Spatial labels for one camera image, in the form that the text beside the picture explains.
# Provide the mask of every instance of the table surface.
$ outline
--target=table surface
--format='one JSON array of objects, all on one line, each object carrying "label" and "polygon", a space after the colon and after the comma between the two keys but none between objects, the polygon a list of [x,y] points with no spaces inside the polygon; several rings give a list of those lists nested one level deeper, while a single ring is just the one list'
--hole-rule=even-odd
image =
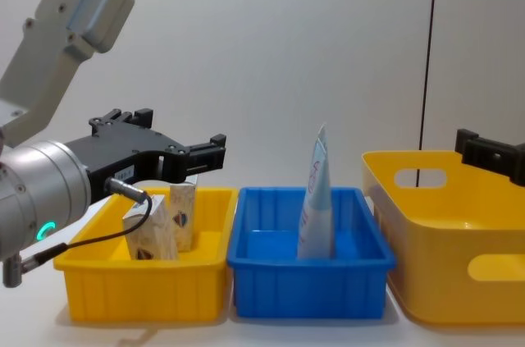
[{"label": "table surface", "polygon": [[[25,250],[22,257],[53,244],[69,241],[96,213],[93,205],[76,224]],[[24,276],[20,287],[0,287],[1,345],[19,346],[458,346],[525,345],[525,327],[431,328],[408,320],[389,293],[385,316],[379,321],[246,320],[226,308],[212,324],[77,325],[67,309],[62,274],[51,262]]]}]

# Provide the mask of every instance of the yellow plastic bin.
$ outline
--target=yellow plastic bin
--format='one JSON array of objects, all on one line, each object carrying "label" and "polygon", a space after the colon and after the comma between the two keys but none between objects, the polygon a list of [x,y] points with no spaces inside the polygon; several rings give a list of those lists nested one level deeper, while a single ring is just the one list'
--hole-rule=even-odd
[{"label": "yellow plastic bin", "polygon": [[[146,189],[169,195],[169,188]],[[177,261],[132,261],[121,237],[58,256],[74,321],[212,321],[222,310],[237,189],[197,189],[194,244]],[[73,242],[122,230],[133,202],[112,196]]]},{"label": "yellow plastic bin", "polygon": [[[363,188],[398,258],[389,286],[415,320],[525,323],[525,188],[454,152],[363,155]],[[438,169],[436,188],[400,187],[402,170]]]}]

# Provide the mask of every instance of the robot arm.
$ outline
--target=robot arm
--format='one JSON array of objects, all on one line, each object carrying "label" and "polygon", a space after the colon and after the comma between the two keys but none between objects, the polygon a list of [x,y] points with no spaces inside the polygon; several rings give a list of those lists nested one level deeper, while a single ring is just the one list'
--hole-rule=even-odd
[{"label": "robot arm", "polygon": [[[0,80],[0,133],[16,146],[51,120],[79,64],[108,51],[134,0],[42,0],[25,21],[24,39]],[[153,111],[113,110],[89,120],[90,136],[43,141],[0,157],[0,261],[7,287],[21,283],[19,252],[80,219],[109,195],[108,178],[133,184],[222,168],[226,137],[183,146],[150,130]]]}]

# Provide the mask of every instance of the black vertical line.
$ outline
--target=black vertical line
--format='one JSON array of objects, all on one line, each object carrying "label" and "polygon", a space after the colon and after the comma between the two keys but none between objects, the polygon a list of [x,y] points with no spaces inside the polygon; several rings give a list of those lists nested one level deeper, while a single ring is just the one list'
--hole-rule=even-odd
[{"label": "black vertical line", "polygon": [[[423,146],[423,130],[425,128],[425,108],[427,106],[427,87],[428,87],[428,67],[430,66],[430,49],[432,44],[432,26],[434,24],[434,2],[431,0],[430,5],[430,21],[428,24],[428,42],[427,42],[427,64],[425,66],[425,84],[423,86],[423,101],[421,107],[421,126],[419,128],[419,150],[422,150]],[[419,186],[419,170],[416,175],[416,187]]]}]

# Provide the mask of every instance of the green indicator light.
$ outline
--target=green indicator light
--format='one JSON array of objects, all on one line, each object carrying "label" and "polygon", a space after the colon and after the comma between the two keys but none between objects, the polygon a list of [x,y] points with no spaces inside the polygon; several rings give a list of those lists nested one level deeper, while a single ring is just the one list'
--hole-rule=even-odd
[{"label": "green indicator light", "polygon": [[44,240],[48,234],[48,231],[54,230],[57,228],[57,223],[54,221],[46,222],[42,228],[40,228],[39,233],[36,234],[36,240]]}]

